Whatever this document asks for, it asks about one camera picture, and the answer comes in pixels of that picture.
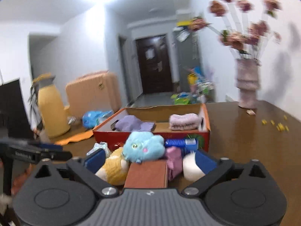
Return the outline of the white round sponge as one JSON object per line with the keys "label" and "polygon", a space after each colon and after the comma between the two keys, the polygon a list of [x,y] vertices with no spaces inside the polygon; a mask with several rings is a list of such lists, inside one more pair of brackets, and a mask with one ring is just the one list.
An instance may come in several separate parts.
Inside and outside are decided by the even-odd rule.
{"label": "white round sponge", "polygon": [[204,177],[204,172],[196,164],[196,153],[185,155],[182,160],[183,175],[187,181],[195,182]]}

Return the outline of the packaged snack cake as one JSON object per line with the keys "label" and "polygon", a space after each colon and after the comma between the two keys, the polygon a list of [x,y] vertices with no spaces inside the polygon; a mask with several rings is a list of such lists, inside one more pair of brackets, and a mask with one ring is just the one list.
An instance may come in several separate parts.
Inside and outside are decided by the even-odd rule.
{"label": "packaged snack cake", "polygon": [[106,158],[110,157],[111,151],[108,148],[108,144],[106,142],[95,143],[93,148],[86,153],[86,155],[91,155],[93,152],[97,150],[104,150],[106,154]]}

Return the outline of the yellow white alpaca plush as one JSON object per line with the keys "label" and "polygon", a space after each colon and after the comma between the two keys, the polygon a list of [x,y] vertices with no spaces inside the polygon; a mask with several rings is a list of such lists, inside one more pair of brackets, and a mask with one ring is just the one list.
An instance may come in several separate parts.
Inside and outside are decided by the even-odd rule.
{"label": "yellow white alpaca plush", "polygon": [[122,152],[122,147],[114,150],[95,175],[113,186],[123,186],[128,175],[129,162]]}

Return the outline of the blue plush toy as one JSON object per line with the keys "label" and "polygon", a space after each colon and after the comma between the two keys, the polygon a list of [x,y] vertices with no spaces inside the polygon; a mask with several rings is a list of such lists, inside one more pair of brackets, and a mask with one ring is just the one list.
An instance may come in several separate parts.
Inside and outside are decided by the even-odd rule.
{"label": "blue plush toy", "polygon": [[122,155],[131,163],[155,161],[165,154],[164,138],[152,132],[132,132],[124,146]]}

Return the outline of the brown sponge block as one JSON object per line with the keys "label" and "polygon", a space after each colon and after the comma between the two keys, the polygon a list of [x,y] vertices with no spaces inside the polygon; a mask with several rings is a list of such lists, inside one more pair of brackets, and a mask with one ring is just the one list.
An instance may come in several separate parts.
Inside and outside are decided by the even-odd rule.
{"label": "brown sponge block", "polygon": [[168,169],[165,160],[132,163],[124,188],[161,189],[168,184]]}

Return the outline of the orange shoehorn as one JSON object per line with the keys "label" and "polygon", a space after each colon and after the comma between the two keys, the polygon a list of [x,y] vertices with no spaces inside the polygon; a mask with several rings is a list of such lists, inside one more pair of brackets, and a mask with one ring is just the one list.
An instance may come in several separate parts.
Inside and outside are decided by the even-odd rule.
{"label": "orange shoehorn", "polygon": [[65,145],[68,145],[69,143],[76,143],[76,142],[90,139],[92,136],[93,136],[93,131],[89,130],[89,131],[82,132],[82,133],[76,134],[74,136],[68,137],[66,139],[56,141],[55,145],[65,146]]}

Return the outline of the black monitor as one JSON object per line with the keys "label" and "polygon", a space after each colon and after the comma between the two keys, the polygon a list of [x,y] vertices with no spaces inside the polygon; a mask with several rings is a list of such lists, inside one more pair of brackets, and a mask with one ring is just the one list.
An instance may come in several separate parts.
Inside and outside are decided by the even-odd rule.
{"label": "black monitor", "polygon": [[7,128],[10,138],[34,139],[19,79],[1,85],[1,125]]}

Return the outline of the yellow thermos jug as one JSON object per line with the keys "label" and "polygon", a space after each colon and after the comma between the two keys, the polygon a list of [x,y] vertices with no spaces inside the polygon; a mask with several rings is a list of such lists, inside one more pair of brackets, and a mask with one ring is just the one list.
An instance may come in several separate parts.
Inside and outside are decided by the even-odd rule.
{"label": "yellow thermos jug", "polygon": [[59,137],[70,130],[63,100],[54,79],[54,75],[45,73],[33,80],[37,90],[37,106],[49,138]]}

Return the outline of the blue tissue pack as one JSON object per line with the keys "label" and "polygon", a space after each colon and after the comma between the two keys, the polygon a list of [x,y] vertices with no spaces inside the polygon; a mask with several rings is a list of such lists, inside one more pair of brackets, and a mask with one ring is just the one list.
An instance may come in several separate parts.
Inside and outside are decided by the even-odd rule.
{"label": "blue tissue pack", "polygon": [[114,112],[110,111],[88,111],[82,116],[82,125],[86,129],[93,129],[97,125],[104,122],[110,116],[112,116]]}

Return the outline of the purple folded towel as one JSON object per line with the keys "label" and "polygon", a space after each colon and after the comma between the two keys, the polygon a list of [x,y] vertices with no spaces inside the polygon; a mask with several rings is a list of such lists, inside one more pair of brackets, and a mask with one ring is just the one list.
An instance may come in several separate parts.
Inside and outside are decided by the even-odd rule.
{"label": "purple folded towel", "polygon": [[141,121],[134,115],[127,115],[116,123],[115,128],[120,132],[151,132],[154,126],[154,122]]}

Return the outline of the cluttered storage rack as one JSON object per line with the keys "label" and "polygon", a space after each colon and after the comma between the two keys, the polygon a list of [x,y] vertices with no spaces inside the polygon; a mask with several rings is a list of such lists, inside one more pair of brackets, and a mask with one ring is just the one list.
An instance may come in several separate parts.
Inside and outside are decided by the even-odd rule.
{"label": "cluttered storage rack", "polygon": [[197,66],[194,68],[183,68],[184,80],[182,83],[188,84],[188,90],[180,86],[181,82],[176,84],[176,92],[170,97],[175,105],[188,105],[199,103],[215,102],[215,86],[205,78],[201,69]]}

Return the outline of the yellow crumbs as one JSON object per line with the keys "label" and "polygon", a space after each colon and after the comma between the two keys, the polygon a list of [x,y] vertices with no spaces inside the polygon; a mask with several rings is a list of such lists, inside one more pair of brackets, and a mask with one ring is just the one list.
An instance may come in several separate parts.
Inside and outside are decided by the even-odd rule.
{"label": "yellow crumbs", "polygon": [[273,127],[276,127],[277,128],[277,130],[279,131],[279,132],[289,132],[289,127],[288,127],[288,125],[287,124],[284,124],[284,123],[282,123],[282,122],[275,122],[274,120],[266,120],[266,119],[262,119],[261,120],[261,123],[263,124],[263,125],[268,125],[268,124],[271,124]]}

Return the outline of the pink ribbed vase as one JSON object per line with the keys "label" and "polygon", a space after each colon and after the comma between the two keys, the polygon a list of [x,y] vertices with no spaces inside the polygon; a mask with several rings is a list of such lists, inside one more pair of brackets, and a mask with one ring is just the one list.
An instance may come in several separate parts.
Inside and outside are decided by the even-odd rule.
{"label": "pink ribbed vase", "polygon": [[257,108],[257,90],[260,88],[259,66],[254,59],[237,59],[236,87],[239,89],[238,106]]}

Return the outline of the dark brown door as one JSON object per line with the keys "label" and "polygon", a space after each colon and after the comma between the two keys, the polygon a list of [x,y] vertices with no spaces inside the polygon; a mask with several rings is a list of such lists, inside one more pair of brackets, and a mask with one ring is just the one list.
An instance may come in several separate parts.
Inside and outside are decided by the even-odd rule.
{"label": "dark brown door", "polygon": [[166,35],[135,40],[143,94],[171,92],[173,82]]}

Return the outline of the dried pink flowers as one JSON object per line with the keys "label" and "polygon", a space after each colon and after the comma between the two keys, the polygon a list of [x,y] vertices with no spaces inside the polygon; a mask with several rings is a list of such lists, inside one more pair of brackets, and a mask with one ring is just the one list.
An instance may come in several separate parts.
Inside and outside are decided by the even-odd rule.
{"label": "dried pink flowers", "polygon": [[264,43],[273,37],[281,42],[277,32],[270,31],[268,17],[277,18],[277,12],[282,10],[280,0],[262,0],[262,17],[258,22],[250,22],[248,14],[254,11],[254,5],[248,0],[212,0],[208,10],[223,20],[226,28],[215,29],[203,15],[192,18],[188,29],[197,32],[204,28],[218,35],[219,41],[225,47],[230,47],[238,54],[238,58],[254,60],[259,64],[259,57]]}

